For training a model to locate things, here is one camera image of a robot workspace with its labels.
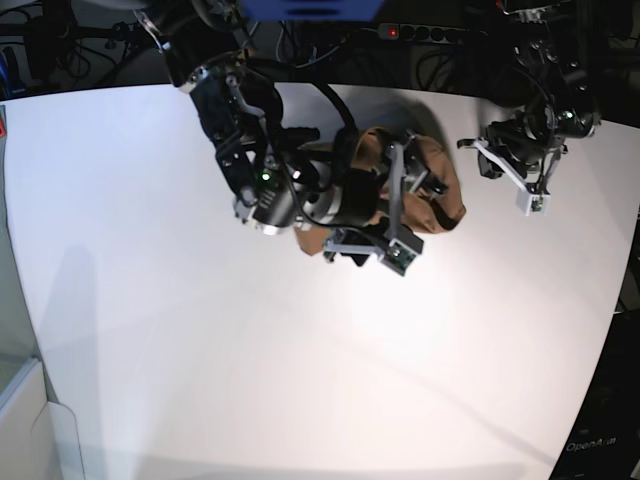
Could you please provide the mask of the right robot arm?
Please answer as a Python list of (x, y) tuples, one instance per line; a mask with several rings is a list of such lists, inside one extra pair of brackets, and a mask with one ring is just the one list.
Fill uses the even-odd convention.
[(187, 93), (244, 225), (267, 235), (293, 230), (299, 247), (328, 262), (376, 258), (404, 273), (426, 233), (445, 231), (460, 206), (455, 173), (427, 138), (380, 127), (360, 130), (325, 83), (317, 90), (341, 127), (328, 145), (320, 131), (287, 127), (268, 69), (233, 1), (151, 1), (136, 19), (160, 50), (172, 84)]

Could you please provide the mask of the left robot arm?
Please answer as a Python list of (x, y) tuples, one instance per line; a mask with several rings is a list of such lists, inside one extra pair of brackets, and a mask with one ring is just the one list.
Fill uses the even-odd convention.
[(532, 93), (506, 120), (484, 126), (459, 148), (477, 151), (479, 173), (507, 173), (527, 193), (546, 194), (568, 139), (584, 139), (600, 125), (581, 48), (576, 1), (497, 1), (490, 38), (511, 74)]

